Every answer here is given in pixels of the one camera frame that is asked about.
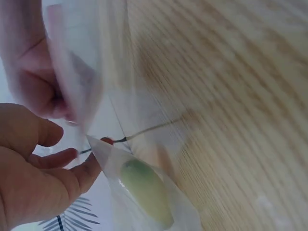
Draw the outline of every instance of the plastic bag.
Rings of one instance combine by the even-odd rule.
[[[197,210],[160,169],[88,137],[108,178],[115,231],[201,231]]]
[[[96,1],[65,0],[47,7],[49,49],[61,93],[69,107],[66,120],[75,126],[75,144],[83,149],[103,92],[102,51]],[[82,21],[71,25],[71,19]]]

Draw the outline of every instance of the light green egg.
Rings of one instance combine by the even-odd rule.
[[[169,208],[167,191],[159,176],[137,159],[127,161],[121,168],[121,181],[144,211],[164,230],[174,220]]]

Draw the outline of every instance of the wood grain surface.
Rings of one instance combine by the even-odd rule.
[[[128,0],[117,23],[123,131],[204,230],[308,230],[308,2]]]

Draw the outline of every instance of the palm leaf print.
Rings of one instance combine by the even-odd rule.
[[[39,226],[43,231],[92,231],[92,226],[100,223],[91,206],[89,199],[80,197],[64,213],[40,222]]]

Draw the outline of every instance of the red tip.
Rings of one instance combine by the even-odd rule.
[[[108,137],[101,138],[101,141],[104,141],[104,142],[106,142],[110,145],[114,145],[114,141],[112,139],[108,138]]]

